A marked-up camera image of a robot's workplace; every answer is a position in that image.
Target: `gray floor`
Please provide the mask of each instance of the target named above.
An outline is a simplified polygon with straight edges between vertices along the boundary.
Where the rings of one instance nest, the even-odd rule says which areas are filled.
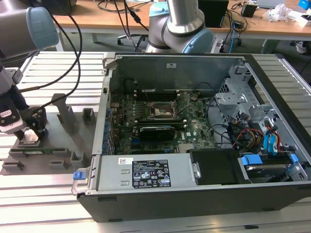
[[[89,33],[83,34],[83,51],[133,51],[133,46],[131,43],[124,39],[122,40],[123,45],[117,45],[117,34],[99,34],[98,43],[94,44],[92,41],[92,35]],[[73,44],[76,48],[79,45],[79,37],[77,33],[69,33]],[[263,40],[255,39],[243,39],[242,45],[240,47],[235,46],[233,52],[235,53],[260,53]],[[147,46],[147,42],[142,42],[141,49],[144,49]],[[70,44],[65,41],[65,50],[72,51]],[[229,51],[229,46],[225,45],[225,51]],[[302,55],[296,52],[296,48],[290,46],[290,41],[281,41],[278,45],[276,52],[283,54],[287,61],[298,71],[302,69],[305,63],[311,59],[311,56]],[[11,66],[18,66],[22,63],[12,64]],[[311,82],[311,63],[304,70],[302,76],[307,82]]]

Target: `black box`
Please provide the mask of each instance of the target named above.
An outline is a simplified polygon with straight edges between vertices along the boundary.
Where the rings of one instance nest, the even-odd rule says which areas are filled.
[[[245,3],[241,10],[241,15],[244,17],[253,17],[258,5]]]
[[[77,3],[77,0],[54,0],[56,1],[66,12],[71,14],[74,6]],[[59,15],[59,16],[66,16],[67,14],[59,9],[55,4],[53,4],[53,1],[50,0],[42,0],[44,4],[41,1],[38,0],[30,0],[31,5],[34,7],[42,6],[45,7],[53,14],[53,15]]]
[[[199,0],[199,9],[205,15],[205,26],[221,28],[229,0]]]

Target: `power cable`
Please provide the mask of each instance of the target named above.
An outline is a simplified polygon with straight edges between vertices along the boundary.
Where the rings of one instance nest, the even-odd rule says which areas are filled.
[[[47,83],[47,84],[44,84],[44,85],[41,85],[41,86],[34,86],[34,87],[29,87],[29,88],[25,88],[25,89],[21,89],[19,90],[20,93],[23,93],[23,92],[28,92],[28,91],[34,91],[34,90],[39,90],[41,88],[44,88],[44,87],[47,87],[47,86],[50,86],[54,83],[57,83],[58,81],[60,81],[61,79],[63,79],[64,77],[66,77],[70,71],[72,71],[72,69],[75,67],[75,65],[77,64],[77,62],[79,62],[79,58],[81,56],[81,53],[82,53],[82,33],[81,33],[81,30],[80,30],[80,27],[79,25],[77,24],[77,22],[74,20],[74,18],[68,13],[66,12],[58,3],[55,3],[54,0],[52,0],[53,3],[59,7],[65,14],[68,15],[68,17],[72,20],[72,22],[74,23],[74,25],[76,26],[77,30],[78,30],[78,33],[79,33],[79,39],[80,39],[80,49],[79,49],[79,54],[77,55],[76,54],[76,60],[73,62],[73,64],[71,65],[71,67],[62,75],[60,76],[59,78],[55,79],[54,81],[50,82],[50,83]],[[57,27],[62,31],[62,33],[64,34],[64,36],[67,38],[67,40],[69,41],[71,47],[73,48],[73,51],[75,51],[75,47],[72,43],[72,41],[70,40],[70,38],[68,37],[67,33],[63,30],[62,26],[57,22],[57,20],[54,18],[54,16],[50,13],[49,11],[49,14],[50,16],[52,17],[53,21],[55,22],[55,24],[57,25]]]
[[[125,29],[125,26],[124,26],[123,20],[122,20],[122,18],[121,18],[121,14],[120,14],[120,12],[119,12],[119,9],[118,9],[116,0],[113,0],[113,2],[114,2],[115,7],[116,7],[116,9],[117,9],[117,11],[118,11],[118,16],[119,16],[120,22],[121,22],[121,24],[122,24],[123,30],[124,30],[124,32],[125,32],[125,34],[126,34],[126,37],[127,37],[128,40],[133,44],[133,46],[134,46],[134,48],[135,48],[135,51],[136,51],[136,52],[139,52],[139,49],[137,48],[136,44],[134,43],[134,41],[133,41],[131,35],[130,35],[130,34],[126,31],[126,29]]]
[[[70,40],[69,36],[66,34],[66,32],[65,32],[64,29],[61,27],[61,25],[57,22],[57,20],[53,17],[53,15],[49,12],[50,15],[51,15],[51,17],[52,17],[52,19],[54,20],[54,22],[55,22],[56,25],[58,26],[58,28],[64,33],[65,37],[66,37],[67,40],[69,41],[69,43],[70,43],[70,45],[72,46],[72,49],[73,49],[73,51],[74,51],[74,53],[75,53],[75,55],[76,55],[76,57],[77,57],[76,60],[77,60],[77,63],[78,63],[78,78],[77,78],[77,82],[76,82],[75,87],[74,87],[71,91],[69,91],[67,94],[65,94],[65,95],[63,95],[63,96],[61,96],[61,97],[55,98],[54,100],[51,100],[51,101],[49,101],[49,102],[47,102],[47,103],[41,105],[40,107],[34,109],[34,113],[37,112],[37,111],[39,111],[39,110],[41,110],[41,109],[43,109],[43,108],[45,108],[46,106],[48,106],[48,105],[50,105],[50,104],[53,104],[53,103],[55,103],[55,102],[57,102],[57,101],[59,101],[59,100],[61,100],[61,99],[63,99],[63,98],[66,98],[66,97],[70,96],[70,95],[77,89],[77,87],[78,87],[78,85],[79,85],[79,83],[80,83],[80,78],[81,78],[81,65],[80,65],[79,58],[80,58],[81,53],[82,53],[82,44],[83,44],[83,40],[82,40],[82,33],[81,33],[81,30],[80,30],[80,27],[79,27],[79,25],[77,24],[77,22],[74,20],[74,18],[73,18],[65,9],[63,9],[63,8],[62,8],[57,2],[55,2],[54,0],[52,0],[52,2],[53,2],[60,10],[62,10],[67,16],[69,16],[69,18],[72,20],[72,22],[73,22],[73,23],[75,24],[75,26],[77,27],[77,30],[78,30],[78,33],[79,33],[79,37],[80,37],[79,54],[77,53],[77,51],[76,51],[76,49],[75,49],[75,47],[74,47],[72,41]]]
[[[150,1],[147,1],[147,2],[142,2],[142,3],[136,4],[136,5],[134,5],[134,6],[131,6],[130,9],[131,9],[132,11],[137,12],[137,11],[139,11],[139,8],[140,8],[141,6],[146,5],[146,4],[148,4],[148,3],[151,3],[151,2],[153,2],[153,1],[154,1],[154,0],[150,0]],[[97,7],[98,7],[99,9],[101,9],[101,10],[103,10],[103,11],[107,11],[107,12],[111,12],[111,13],[118,13],[117,10],[111,10],[111,9],[108,9],[108,8],[107,8],[107,5],[108,5],[108,1],[107,1],[107,0],[100,1],[99,3],[97,3],[96,0],[93,0],[93,2],[97,5]],[[124,8],[124,9],[120,9],[119,12],[120,12],[120,13],[125,13],[125,8]]]

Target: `blue latch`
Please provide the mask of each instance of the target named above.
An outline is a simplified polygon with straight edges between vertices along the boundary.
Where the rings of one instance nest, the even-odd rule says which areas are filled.
[[[85,171],[75,171],[73,173],[73,180],[74,181],[81,181],[86,179],[86,172]]]
[[[272,155],[276,155],[276,152],[274,151],[274,142],[276,140],[276,136],[274,134],[271,135],[268,151],[272,153]]]
[[[290,155],[290,159],[291,159],[291,161],[293,162],[293,164],[296,163],[296,162],[298,162],[298,158],[297,158],[297,156],[296,156],[295,154],[291,154],[291,155]]]
[[[246,154],[242,158],[243,165],[263,164],[259,154]]]

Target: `wooden desk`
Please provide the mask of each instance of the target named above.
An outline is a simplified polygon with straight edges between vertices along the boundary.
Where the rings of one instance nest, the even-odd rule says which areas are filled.
[[[228,9],[240,0],[230,0]],[[294,10],[297,10],[299,0],[286,0],[286,5]],[[115,9],[113,4],[108,4],[111,9]],[[118,2],[119,9],[123,9],[122,2]],[[149,8],[150,4],[143,5],[137,13],[141,18],[142,23],[149,26]],[[278,39],[278,40],[310,40],[311,27],[299,27],[294,21],[288,22],[269,22],[263,17],[265,9],[258,9],[255,11],[254,17],[246,18],[248,27],[246,31],[241,34],[241,38],[252,39]],[[79,24],[83,33],[92,33],[93,41],[97,42],[96,33],[124,33],[119,16],[117,13],[110,13],[100,10],[93,0],[78,0],[72,16]],[[121,14],[125,24],[125,14]],[[240,16],[233,13],[235,20],[244,21]],[[63,26],[66,32],[77,32],[72,21],[67,16],[56,16],[57,21]],[[129,28],[131,33],[147,34],[147,32],[129,15]],[[225,38],[229,31],[229,19],[225,17],[223,26],[221,28],[210,28],[214,35],[219,39]],[[57,46],[57,50],[62,50],[62,44]]]

